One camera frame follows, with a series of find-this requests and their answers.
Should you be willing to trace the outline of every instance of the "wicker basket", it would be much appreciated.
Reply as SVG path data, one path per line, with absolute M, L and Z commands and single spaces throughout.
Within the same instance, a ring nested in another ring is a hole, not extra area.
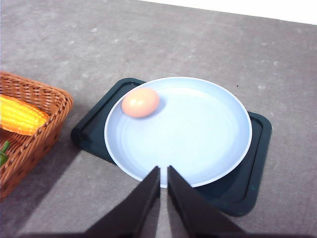
M 9 159 L 0 168 L 0 201 L 38 164 L 57 142 L 63 122 L 72 108 L 69 93 L 7 72 L 0 72 L 0 93 L 33 104 L 50 115 L 32 136 L 0 129 L 0 144 L 8 140 Z

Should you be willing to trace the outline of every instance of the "light blue plate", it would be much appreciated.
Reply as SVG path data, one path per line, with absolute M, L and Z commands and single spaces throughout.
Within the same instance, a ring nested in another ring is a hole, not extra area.
M 192 186 L 213 182 L 231 172 L 246 155 L 251 121 L 242 103 L 228 90 L 209 81 L 170 77 L 138 88 L 156 90 L 157 110 L 135 119 L 113 106 L 105 124 L 106 147 L 115 163 L 142 181 L 154 166 L 174 168 Z

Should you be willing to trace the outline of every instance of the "dark green tray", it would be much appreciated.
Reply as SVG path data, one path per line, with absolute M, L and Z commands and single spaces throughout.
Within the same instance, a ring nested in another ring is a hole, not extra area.
M 104 139 L 107 115 L 117 100 L 142 83 L 144 81 L 135 78 L 118 81 L 73 128 L 71 138 L 74 144 L 114 164 Z M 243 216 L 254 207 L 271 136 L 268 119 L 251 112 L 249 115 L 252 141 L 243 161 L 221 179 L 195 188 L 213 206 L 230 216 Z

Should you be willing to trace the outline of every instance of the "egg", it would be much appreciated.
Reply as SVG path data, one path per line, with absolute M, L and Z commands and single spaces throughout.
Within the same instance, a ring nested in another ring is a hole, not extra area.
M 159 95 L 151 88 L 139 88 L 128 93 L 122 100 L 122 110 L 133 118 L 153 113 L 159 105 Z

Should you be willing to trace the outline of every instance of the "corn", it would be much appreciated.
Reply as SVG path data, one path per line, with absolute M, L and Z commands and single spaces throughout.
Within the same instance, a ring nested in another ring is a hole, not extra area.
M 0 95 L 1 128 L 21 135 L 33 135 L 49 115 L 14 97 Z

